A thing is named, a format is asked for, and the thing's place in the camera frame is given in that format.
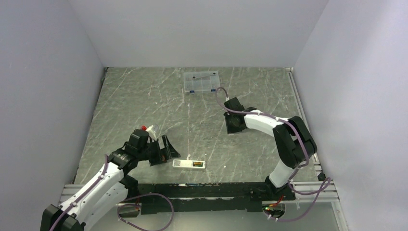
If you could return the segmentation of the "white remote control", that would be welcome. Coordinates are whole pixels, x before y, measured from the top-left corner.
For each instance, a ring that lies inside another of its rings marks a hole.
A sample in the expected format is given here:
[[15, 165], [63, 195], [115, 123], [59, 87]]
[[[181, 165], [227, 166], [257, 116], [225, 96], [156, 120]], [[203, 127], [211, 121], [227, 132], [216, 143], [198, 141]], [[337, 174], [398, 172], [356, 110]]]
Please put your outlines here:
[[[193, 162], [202, 162], [202, 167], [194, 167]], [[188, 169], [205, 169], [206, 162], [205, 161], [198, 161], [198, 160], [181, 160], [181, 159], [174, 159], [172, 163], [172, 167], [174, 168], [188, 168]]]

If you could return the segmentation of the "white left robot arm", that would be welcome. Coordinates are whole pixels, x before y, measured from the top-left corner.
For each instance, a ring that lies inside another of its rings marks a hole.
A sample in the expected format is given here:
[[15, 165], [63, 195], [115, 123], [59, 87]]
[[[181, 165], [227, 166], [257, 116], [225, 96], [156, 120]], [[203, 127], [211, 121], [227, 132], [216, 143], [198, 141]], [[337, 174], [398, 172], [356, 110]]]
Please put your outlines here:
[[115, 205], [139, 196], [138, 181], [129, 176], [139, 162], [154, 166], [180, 156], [152, 127], [134, 130], [122, 147], [104, 156], [101, 169], [78, 192], [44, 210], [40, 230], [89, 231]]

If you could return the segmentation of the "gold green AAA battery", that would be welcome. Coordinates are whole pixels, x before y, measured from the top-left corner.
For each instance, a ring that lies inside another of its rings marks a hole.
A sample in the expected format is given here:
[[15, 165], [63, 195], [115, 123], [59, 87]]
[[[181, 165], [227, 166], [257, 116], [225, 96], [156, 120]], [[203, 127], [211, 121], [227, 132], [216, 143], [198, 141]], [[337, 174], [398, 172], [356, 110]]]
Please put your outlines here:
[[202, 167], [203, 163], [202, 162], [193, 162], [194, 167]]

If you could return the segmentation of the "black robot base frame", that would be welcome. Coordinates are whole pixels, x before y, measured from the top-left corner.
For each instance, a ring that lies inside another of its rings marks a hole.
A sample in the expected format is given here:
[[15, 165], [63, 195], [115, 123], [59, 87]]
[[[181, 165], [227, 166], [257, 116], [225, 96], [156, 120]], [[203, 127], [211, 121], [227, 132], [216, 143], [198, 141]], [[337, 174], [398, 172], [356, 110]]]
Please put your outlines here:
[[273, 190], [266, 182], [231, 183], [138, 183], [125, 176], [125, 203], [139, 203], [141, 214], [245, 210], [260, 212], [273, 201], [293, 201], [295, 194], [285, 186]]

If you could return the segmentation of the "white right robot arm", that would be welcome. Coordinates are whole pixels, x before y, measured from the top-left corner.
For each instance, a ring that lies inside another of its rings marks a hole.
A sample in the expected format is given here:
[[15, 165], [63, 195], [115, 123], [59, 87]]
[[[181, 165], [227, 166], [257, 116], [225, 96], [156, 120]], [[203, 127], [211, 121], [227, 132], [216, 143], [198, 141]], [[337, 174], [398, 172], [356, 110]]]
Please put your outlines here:
[[244, 108], [236, 97], [224, 102], [223, 107], [228, 134], [254, 129], [274, 138], [280, 160], [266, 178], [265, 193], [271, 200], [278, 199], [296, 170], [306, 165], [318, 150], [303, 119], [299, 116], [282, 118], [253, 107]]

